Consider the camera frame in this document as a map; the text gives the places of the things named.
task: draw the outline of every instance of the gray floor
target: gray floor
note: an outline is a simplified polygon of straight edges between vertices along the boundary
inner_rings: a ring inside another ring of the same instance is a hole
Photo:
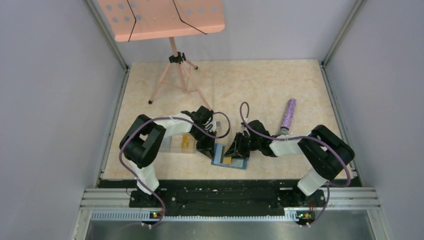
[[[293,222],[163,222],[149,230],[129,222],[92,221],[86,240],[373,240],[365,211],[327,211],[311,228]]]

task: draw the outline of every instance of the purple cylinder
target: purple cylinder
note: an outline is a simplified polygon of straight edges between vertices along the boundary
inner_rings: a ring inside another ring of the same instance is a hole
[[[284,117],[281,122],[281,129],[287,129],[287,133],[292,125],[293,115],[295,114],[296,99],[290,98],[285,109]]]

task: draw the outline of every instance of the yellow object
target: yellow object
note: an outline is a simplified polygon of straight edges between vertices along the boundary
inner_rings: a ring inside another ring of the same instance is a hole
[[[182,136],[181,148],[193,149],[195,147],[195,138],[190,134],[184,134]]]
[[[231,157],[227,156],[222,159],[222,164],[231,165]]]

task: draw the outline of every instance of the music stand tripod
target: music stand tripod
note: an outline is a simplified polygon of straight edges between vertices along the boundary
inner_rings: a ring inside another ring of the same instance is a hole
[[[165,70],[163,71],[162,76],[160,77],[159,84],[157,85],[157,87],[154,90],[154,92],[151,94],[151,97],[150,97],[150,99],[148,101],[148,104],[152,104],[153,103],[153,99],[155,98],[156,94],[158,93],[159,88],[161,87],[162,84],[165,84],[165,85],[170,85],[170,86],[175,87],[175,88],[182,89],[182,91],[184,93],[198,92],[198,94],[200,95],[200,98],[203,100],[203,102],[206,105],[206,107],[209,110],[211,110],[212,109],[211,106],[206,101],[206,98],[203,95],[202,91],[199,89],[199,86],[197,85],[196,81],[193,79],[193,77],[190,74],[189,70],[184,65],[184,61],[187,62],[190,66],[192,66],[195,70],[199,69],[199,67],[196,66],[195,64],[193,64],[191,61],[187,60],[186,59],[186,56],[184,55],[184,52],[177,51],[177,46],[175,44],[175,39],[174,39],[173,36],[169,37],[169,42],[171,43],[173,55],[171,55],[169,57],[169,63],[166,66]],[[168,70],[170,69],[170,67],[171,67],[172,64],[175,64],[175,66],[176,66],[176,69],[178,71],[178,76],[179,76],[179,80],[180,80],[181,86],[177,86],[175,84],[164,82],[164,78],[167,75]],[[183,70],[187,74],[188,79],[190,80],[190,82],[194,85],[195,90],[188,90],[189,81],[187,81],[187,83],[184,81]]]

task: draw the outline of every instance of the tripod leg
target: tripod leg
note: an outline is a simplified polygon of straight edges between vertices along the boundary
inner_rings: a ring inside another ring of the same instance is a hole
[[[188,78],[190,79],[191,83],[194,85],[194,88],[196,88],[196,91],[199,93],[200,98],[203,100],[204,104],[206,104],[206,107],[209,110],[212,110],[211,106],[209,106],[209,103],[206,101],[205,96],[203,96],[202,91],[200,91],[198,84],[195,82],[195,80],[193,79],[192,75],[190,74],[189,70],[187,69],[186,66],[184,66],[183,64],[181,64],[182,69],[184,69],[184,72],[188,75]]]
[[[198,66],[196,66],[194,63],[192,63],[191,61],[189,61],[189,60],[185,60],[190,66],[192,66],[194,69],[199,69],[199,67]]]
[[[168,63],[168,65],[165,68],[165,71],[163,71],[162,76],[160,77],[159,84],[157,85],[157,87],[154,90],[154,92],[151,94],[151,97],[150,97],[150,99],[148,101],[148,104],[152,104],[153,103],[153,99],[155,98],[156,94],[158,93],[158,90],[161,87],[161,84],[164,81],[164,78],[167,75],[167,72],[170,69],[170,67],[171,67],[171,63]]]
[[[181,66],[184,66],[183,63],[177,63],[176,64],[176,69],[178,71],[179,81],[181,82],[182,91],[185,92],[187,90],[187,88],[186,88],[186,84],[184,82],[183,70],[181,70]]]

